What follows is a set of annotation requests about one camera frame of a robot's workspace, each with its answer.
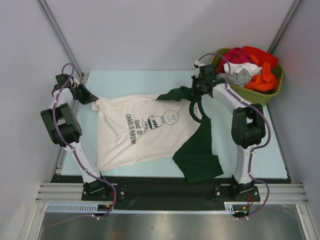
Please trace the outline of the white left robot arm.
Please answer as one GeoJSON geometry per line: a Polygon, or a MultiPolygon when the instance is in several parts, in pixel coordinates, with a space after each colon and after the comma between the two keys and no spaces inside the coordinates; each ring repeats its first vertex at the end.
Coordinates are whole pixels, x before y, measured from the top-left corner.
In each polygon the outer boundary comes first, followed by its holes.
{"type": "Polygon", "coordinates": [[[99,98],[72,75],[65,73],[56,77],[57,84],[52,90],[53,102],[40,116],[52,142],[63,148],[76,162],[83,180],[83,201],[117,201],[117,191],[98,168],[93,165],[81,143],[83,134],[70,104],[78,101],[83,105],[99,98]]]}

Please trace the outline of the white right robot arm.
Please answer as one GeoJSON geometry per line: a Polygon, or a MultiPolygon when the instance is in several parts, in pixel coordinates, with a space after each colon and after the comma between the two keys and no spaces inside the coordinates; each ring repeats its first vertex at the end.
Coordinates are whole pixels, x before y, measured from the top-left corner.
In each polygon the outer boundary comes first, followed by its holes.
{"type": "Polygon", "coordinates": [[[231,137],[237,145],[236,167],[231,184],[214,190],[216,200],[245,202],[255,191],[252,176],[254,149],[266,135],[263,107],[244,100],[223,80],[217,79],[213,65],[196,61],[194,67],[197,74],[192,76],[191,94],[209,95],[232,114],[231,137]]]}

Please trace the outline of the cream and green t-shirt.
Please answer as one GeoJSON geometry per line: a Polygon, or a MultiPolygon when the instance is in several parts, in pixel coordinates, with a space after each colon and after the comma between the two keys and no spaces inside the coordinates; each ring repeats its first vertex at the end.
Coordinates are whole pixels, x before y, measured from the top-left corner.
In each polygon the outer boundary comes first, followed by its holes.
{"type": "Polygon", "coordinates": [[[221,176],[213,154],[212,123],[202,98],[181,86],[165,94],[100,97],[97,112],[97,167],[109,171],[172,159],[190,184],[221,176]]]}

